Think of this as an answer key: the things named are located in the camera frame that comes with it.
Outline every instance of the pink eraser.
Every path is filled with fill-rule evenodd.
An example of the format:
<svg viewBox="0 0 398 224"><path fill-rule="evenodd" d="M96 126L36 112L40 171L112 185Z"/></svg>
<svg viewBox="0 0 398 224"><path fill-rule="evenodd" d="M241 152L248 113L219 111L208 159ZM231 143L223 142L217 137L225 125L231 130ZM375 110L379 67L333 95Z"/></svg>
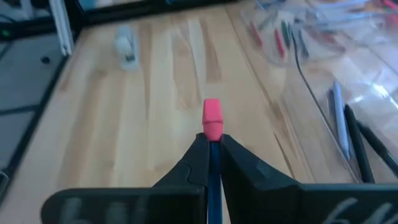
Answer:
<svg viewBox="0 0 398 224"><path fill-rule="evenodd" d="M205 99L203 103L203 132L210 141L219 141L223 134L223 114L219 99Z"/></svg>

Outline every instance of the wooden desk surface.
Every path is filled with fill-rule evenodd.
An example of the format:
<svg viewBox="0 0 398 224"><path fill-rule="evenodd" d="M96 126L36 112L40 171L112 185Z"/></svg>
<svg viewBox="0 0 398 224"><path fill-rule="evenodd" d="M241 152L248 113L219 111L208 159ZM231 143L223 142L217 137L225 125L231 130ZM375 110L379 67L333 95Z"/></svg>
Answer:
<svg viewBox="0 0 398 224"><path fill-rule="evenodd" d="M0 208L2 223L40 223L44 200L61 189L153 185L202 131L208 97L222 102L225 133L286 175L354 182L338 152L308 159L281 102L285 70L266 62L239 9L128 21L139 33L136 72L120 69L114 49L123 23L84 30Z"/></svg>

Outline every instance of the gray floor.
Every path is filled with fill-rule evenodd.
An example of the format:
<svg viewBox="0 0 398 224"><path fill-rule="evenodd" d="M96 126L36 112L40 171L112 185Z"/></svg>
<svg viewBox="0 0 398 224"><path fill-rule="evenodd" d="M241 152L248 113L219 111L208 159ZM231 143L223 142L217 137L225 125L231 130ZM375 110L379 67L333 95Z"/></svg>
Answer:
<svg viewBox="0 0 398 224"><path fill-rule="evenodd" d="M44 56L49 64L41 62ZM56 34L15 41L0 60L0 112L38 105L62 57ZM8 165L33 115L0 116L0 168Z"/></svg>

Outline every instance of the wooden table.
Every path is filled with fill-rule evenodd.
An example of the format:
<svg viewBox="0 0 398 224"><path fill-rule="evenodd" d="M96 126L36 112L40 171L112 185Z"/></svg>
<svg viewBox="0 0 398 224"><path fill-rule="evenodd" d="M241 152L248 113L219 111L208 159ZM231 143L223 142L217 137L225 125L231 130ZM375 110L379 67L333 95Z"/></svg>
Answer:
<svg viewBox="0 0 398 224"><path fill-rule="evenodd" d="M320 151L317 138L302 149L282 102L286 70L266 62L240 9L217 6L84 30L1 207L2 223L39 223L44 200L61 189L153 185L202 131L208 97L221 100L225 133L286 175L354 182L341 154ZM139 34L135 72L120 69L113 44L126 23Z"/></svg>

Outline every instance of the black pen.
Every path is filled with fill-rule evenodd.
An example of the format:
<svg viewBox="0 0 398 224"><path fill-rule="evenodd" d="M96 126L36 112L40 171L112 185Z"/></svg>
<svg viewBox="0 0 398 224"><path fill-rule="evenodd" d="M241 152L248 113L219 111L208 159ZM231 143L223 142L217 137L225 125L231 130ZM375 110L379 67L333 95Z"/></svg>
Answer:
<svg viewBox="0 0 398 224"><path fill-rule="evenodd" d="M387 147L380 141L380 139L372 132L372 130L358 122L358 128L363 136L372 146L373 150L384 160L387 166L391 169L396 177L398 177L398 163L394 156L388 151Z"/></svg>
<svg viewBox="0 0 398 224"><path fill-rule="evenodd" d="M349 135L351 136L351 140L353 142L358 167L361 171L362 181L364 183L374 183L371 166L369 165L368 157L366 156L361 133L359 132L358 126L356 124L355 115L353 110L348 105L346 105L344 108L344 115L346 117Z"/></svg>

